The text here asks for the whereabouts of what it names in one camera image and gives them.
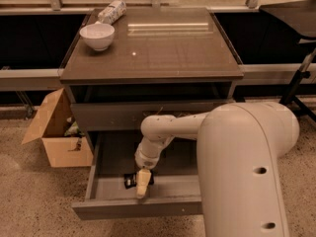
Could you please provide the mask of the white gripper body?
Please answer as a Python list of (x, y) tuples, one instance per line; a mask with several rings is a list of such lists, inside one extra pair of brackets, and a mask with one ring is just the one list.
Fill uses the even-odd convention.
[(134, 154), (136, 165), (140, 169), (151, 170), (155, 168), (159, 162), (161, 152), (169, 146), (173, 139), (174, 137), (171, 136), (153, 141), (143, 137)]

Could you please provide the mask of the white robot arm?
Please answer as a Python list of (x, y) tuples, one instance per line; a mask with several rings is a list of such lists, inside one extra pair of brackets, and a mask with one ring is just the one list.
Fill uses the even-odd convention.
[(136, 193), (176, 138), (197, 142), (197, 172), (206, 237), (289, 237), (277, 158), (293, 148), (299, 123), (276, 102), (231, 103), (182, 118), (149, 116), (135, 152)]

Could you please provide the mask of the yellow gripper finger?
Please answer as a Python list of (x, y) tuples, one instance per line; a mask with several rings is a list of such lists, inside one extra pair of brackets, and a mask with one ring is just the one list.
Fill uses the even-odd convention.
[(151, 172), (148, 169), (141, 169), (136, 173), (136, 196), (144, 198), (149, 182), (151, 179)]

